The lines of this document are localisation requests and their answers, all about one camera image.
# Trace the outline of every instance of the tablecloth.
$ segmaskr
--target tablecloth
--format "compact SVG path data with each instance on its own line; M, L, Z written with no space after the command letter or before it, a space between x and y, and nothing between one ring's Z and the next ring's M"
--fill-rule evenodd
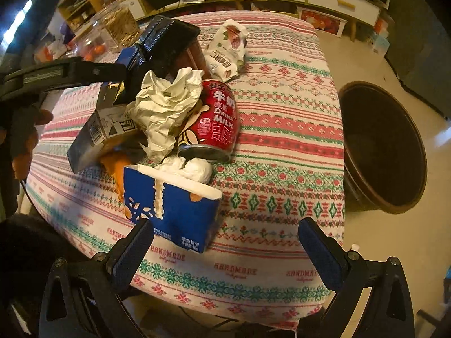
M197 254L158 237L133 286L210 314L295 329L329 291L297 237L312 217L342 243L343 130L337 91L313 27L267 12L184 16L202 47L235 19L249 30L242 75L229 82L241 132L230 163L214 165L221 226ZM92 113L100 84L67 89L35 149L28 191L42 216L86 255L108 251L133 226L100 167L73 174L66 151Z

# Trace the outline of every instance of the red can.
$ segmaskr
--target red can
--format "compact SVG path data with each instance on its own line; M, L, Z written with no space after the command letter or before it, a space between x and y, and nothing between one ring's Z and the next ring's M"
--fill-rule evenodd
M177 154L186 159L227 162L240 126L235 97L222 81L208 79L202 85L200 100L179 135Z

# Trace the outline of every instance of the patterned tablecloth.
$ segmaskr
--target patterned tablecloth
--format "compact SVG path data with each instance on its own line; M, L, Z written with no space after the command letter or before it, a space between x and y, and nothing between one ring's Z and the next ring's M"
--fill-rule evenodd
M183 20L203 47L226 19L249 29L243 74L231 85L241 133L231 163L214 166L223 217L209 249L189 252L156 236L132 284L210 314L294 329L329 291L301 247L312 217L342 242L343 130L328 65L312 26L266 12L214 12ZM86 255L132 224L100 167L72 174L66 151L92 113L99 84L67 89L34 154L28 190L44 218Z

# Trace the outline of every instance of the trash can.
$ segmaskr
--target trash can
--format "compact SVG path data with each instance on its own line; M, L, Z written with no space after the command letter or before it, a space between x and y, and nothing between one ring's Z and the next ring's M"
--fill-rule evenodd
M377 85L356 81L338 93L344 131L347 211L414 207L426 186L426 153L404 107Z

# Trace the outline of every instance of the human hand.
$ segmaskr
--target human hand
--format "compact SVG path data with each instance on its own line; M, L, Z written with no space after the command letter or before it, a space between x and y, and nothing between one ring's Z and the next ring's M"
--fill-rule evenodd
M36 126L42 126L47 124L53 119L53 114L46 109L41 109L38 112L38 116L35 119ZM3 144L6 138L7 132L5 129L0 128L0 145ZM14 177L18 180L25 179L30 171L31 161L32 161L32 151L36 147L39 141L39 135L35 127L33 131L28 136L25 142L26 153L20 154L13 159L13 170Z

